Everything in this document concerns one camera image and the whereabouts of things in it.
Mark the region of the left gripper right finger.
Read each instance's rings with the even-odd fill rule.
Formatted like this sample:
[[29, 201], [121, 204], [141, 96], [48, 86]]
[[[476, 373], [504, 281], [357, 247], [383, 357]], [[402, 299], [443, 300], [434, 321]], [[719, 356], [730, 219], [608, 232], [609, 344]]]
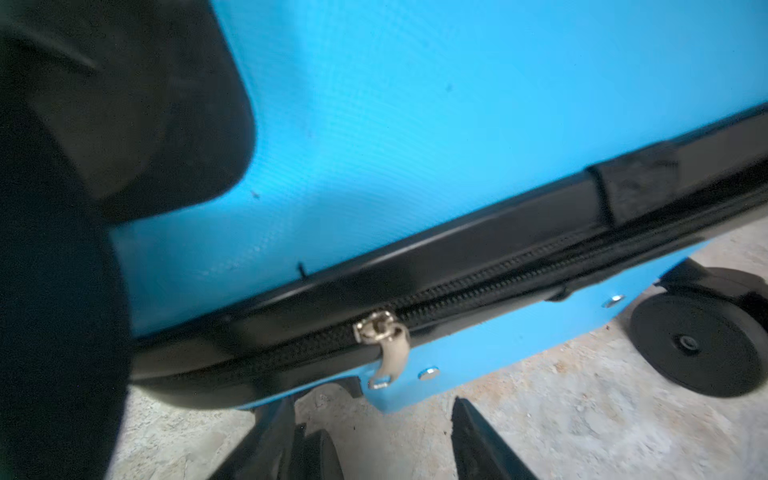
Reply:
[[468, 399], [455, 399], [451, 421], [459, 480], [537, 479]]

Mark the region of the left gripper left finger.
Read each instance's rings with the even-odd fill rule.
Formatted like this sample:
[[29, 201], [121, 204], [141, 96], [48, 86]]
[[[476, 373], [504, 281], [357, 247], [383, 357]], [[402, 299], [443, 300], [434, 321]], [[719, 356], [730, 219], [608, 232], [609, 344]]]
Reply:
[[256, 422], [212, 479], [342, 479], [335, 444], [325, 430], [308, 434], [296, 422], [296, 398], [252, 410]]

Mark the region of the blue hard-shell suitcase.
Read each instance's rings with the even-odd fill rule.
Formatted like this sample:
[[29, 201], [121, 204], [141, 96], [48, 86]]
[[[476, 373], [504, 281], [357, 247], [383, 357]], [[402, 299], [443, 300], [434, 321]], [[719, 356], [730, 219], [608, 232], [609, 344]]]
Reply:
[[1, 475], [101, 479], [127, 391], [394, 412], [637, 307], [767, 379], [763, 1], [5, 1]]

